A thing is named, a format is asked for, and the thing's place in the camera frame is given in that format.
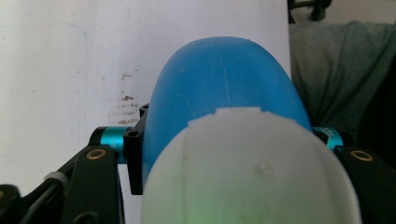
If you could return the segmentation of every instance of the white wall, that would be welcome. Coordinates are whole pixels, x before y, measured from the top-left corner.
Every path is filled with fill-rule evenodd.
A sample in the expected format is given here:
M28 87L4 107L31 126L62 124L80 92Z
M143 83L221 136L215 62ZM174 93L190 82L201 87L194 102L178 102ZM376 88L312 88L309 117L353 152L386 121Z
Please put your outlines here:
M96 127L135 125L169 57L214 35L256 41L290 70L286 1L0 0L0 184L25 195Z

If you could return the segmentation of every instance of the stain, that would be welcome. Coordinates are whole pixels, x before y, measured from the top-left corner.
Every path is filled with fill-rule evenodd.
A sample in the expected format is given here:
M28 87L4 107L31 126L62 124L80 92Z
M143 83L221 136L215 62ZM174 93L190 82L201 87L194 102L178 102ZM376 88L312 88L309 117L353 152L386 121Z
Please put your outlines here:
M274 178L274 171L272 165L268 161L261 161L256 166L255 174L259 179L271 181Z
M181 67L181 68L178 70L178 72L181 74L181 73L184 73L186 70L187 70L187 67Z
M119 124L126 125L126 124L133 124L133 123L136 123L136 122L137 122L137 119L128 119L128 120L123 119L123 120L119 121Z
M125 97L123 97L121 100L122 101L131 101L131 100L133 100L134 99L134 97L132 97L132 96L125 96Z
M132 77L131 75L128 75L128 74L122 74L122 80L125 80L125 78L127 78L127 77Z

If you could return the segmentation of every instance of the gray cloth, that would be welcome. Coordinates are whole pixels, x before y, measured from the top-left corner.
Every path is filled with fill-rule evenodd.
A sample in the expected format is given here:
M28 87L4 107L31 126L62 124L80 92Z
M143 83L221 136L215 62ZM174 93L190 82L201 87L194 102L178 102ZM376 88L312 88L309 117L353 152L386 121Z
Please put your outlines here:
M311 125L343 129L356 138L362 113L395 54L395 25L291 25L291 79Z

